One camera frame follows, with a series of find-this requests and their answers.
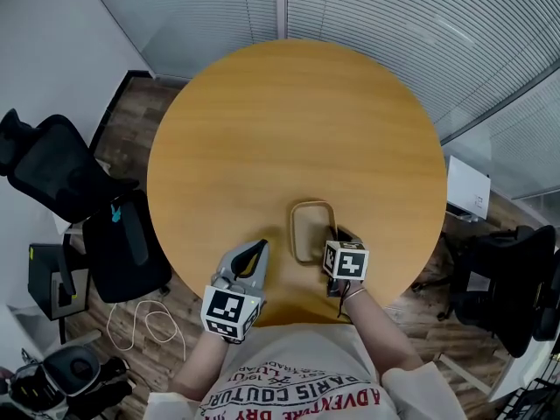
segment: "person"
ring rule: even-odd
[[[203,332],[169,393],[150,394],[144,420],[466,418],[434,363],[359,282],[342,303],[353,325],[252,328],[231,346]]]

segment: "chair wheel base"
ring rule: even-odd
[[[167,294],[169,294],[170,292],[171,292],[171,290],[169,289],[169,287],[167,285],[164,285],[161,288],[159,288],[159,293],[163,297],[167,296]]]

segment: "wooden tabletop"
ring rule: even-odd
[[[331,203],[369,248],[365,285],[388,305],[427,263],[445,192],[438,136],[414,95],[366,56],[310,40],[252,45],[197,75],[148,168],[157,238],[199,296],[228,250],[269,240],[259,325],[336,321],[326,278],[291,256],[296,202]]]

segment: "wooden floor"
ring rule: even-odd
[[[176,87],[166,86],[151,79],[134,78],[130,82],[116,105],[95,151],[97,158],[111,164],[112,175],[138,179],[145,189],[153,138],[166,109],[178,92]],[[453,237],[462,238],[491,230],[514,228],[520,224],[539,226],[516,206],[493,194],[487,222],[468,224],[446,217],[444,231]],[[450,272],[451,266],[451,259],[440,241],[417,280],[426,281],[445,276]],[[157,293],[145,298],[162,300]],[[454,317],[445,322],[438,322],[436,316],[444,309],[446,299],[446,287],[429,289],[420,294],[407,290],[386,311],[409,335],[425,361],[431,361],[437,354],[445,352],[474,375],[492,385],[505,365],[504,361],[493,357],[495,350],[502,349],[500,342],[492,339],[488,332],[461,325]],[[174,275],[171,280],[171,293],[164,303],[185,336],[188,355],[202,331],[201,300]],[[111,332],[121,348],[130,346],[136,305],[137,301],[120,304],[113,316]],[[180,337],[177,336],[166,344],[159,344],[153,340],[144,325],[144,315],[148,311],[146,305],[148,304],[144,304],[139,310],[135,345],[124,353],[114,348],[106,334],[105,328],[112,306],[99,299],[95,288],[90,291],[89,310],[66,321],[70,337],[83,334],[92,328],[101,329],[103,336],[94,343],[94,350],[100,358],[105,360],[111,355],[122,356],[135,372],[132,378],[138,386],[133,395],[121,403],[121,419],[142,418],[150,389],[165,390],[168,378],[181,366],[183,344]],[[150,309],[155,311],[160,308],[154,305]],[[151,321],[154,333],[161,339],[166,339],[175,330],[167,318],[153,316]],[[503,401],[486,403],[484,395],[476,388],[447,370],[441,363],[437,365],[457,394],[468,418],[495,418],[496,409]]]

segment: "window blind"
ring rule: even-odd
[[[560,56],[560,0],[288,0],[288,36],[395,73],[448,137]]]
[[[192,78],[277,38],[276,0],[102,0],[156,74]]]
[[[560,70],[444,146],[517,199],[560,190]]]

